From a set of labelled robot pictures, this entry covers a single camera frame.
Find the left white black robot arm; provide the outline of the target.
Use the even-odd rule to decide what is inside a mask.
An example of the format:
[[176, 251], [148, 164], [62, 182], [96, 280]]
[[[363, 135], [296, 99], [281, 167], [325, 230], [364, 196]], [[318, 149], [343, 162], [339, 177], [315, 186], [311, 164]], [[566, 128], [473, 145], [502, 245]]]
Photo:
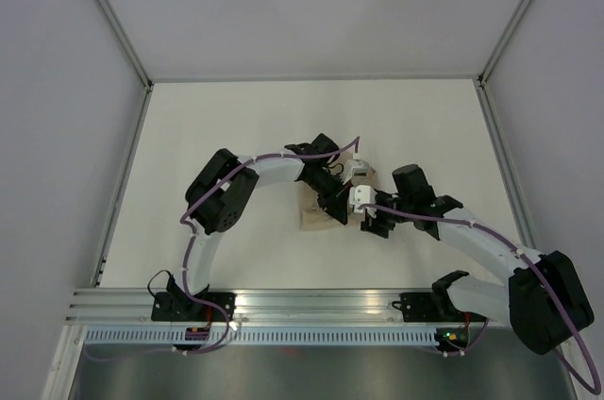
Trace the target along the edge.
[[210, 298], [210, 268], [223, 235], [243, 217], [252, 193], [265, 186], [301, 182], [316, 193], [318, 208], [341, 225], [348, 223], [351, 174], [335, 175], [330, 164], [351, 150], [358, 157], [359, 138], [339, 147], [321, 133], [312, 142], [288, 144], [281, 151], [243, 157], [218, 150], [185, 192], [187, 209], [180, 223], [191, 238], [178, 274], [170, 271], [162, 292], [148, 289], [154, 299], [152, 319], [194, 321], [220, 313], [221, 301]]

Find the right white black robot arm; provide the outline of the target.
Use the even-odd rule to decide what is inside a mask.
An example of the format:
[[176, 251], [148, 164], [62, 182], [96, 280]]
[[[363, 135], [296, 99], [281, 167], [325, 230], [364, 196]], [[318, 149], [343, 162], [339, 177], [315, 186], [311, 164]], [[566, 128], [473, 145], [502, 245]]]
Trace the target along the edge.
[[437, 195], [416, 164], [393, 172], [394, 193], [355, 186], [349, 204], [363, 215], [361, 230], [388, 238], [396, 225], [412, 224], [456, 248], [491, 273], [480, 280], [456, 270], [431, 286], [430, 306], [444, 321], [464, 313], [512, 329], [529, 350], [544, 355], [590, 326], [595, 315], [572, 260], [515, 244], [450, 195]]

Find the beige cloth napkin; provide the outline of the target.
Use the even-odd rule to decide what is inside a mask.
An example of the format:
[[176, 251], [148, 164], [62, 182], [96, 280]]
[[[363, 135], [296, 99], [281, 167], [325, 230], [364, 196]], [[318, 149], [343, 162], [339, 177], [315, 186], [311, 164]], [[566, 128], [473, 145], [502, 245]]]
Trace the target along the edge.
[[[319, 192], [337, 191], [344, 185], [353, 186], [369, 185], [375, 187], [378, 184], [377, 171], [373, 169], [373, 174], [368, 178], [362, 178], [359, 184], [344, 184], [341, 180], [341, 173], [344, 163], [351, 158], [352, 153], [344, 152], [327, 161], [319, 161], [318, 166], [323, 172], [322, 175], [312, 177], [309, 184], [304, 178], [297, 188], [297, 209], [299, 215], [299, 228], [303, 231], [319, 231], [341, 225], [339, 222], [329, 217], [323, 212], [317, 204], [317, 195]], [[352, 212], [349, 207], [348, 222], [357, 222], [360, 218]]]

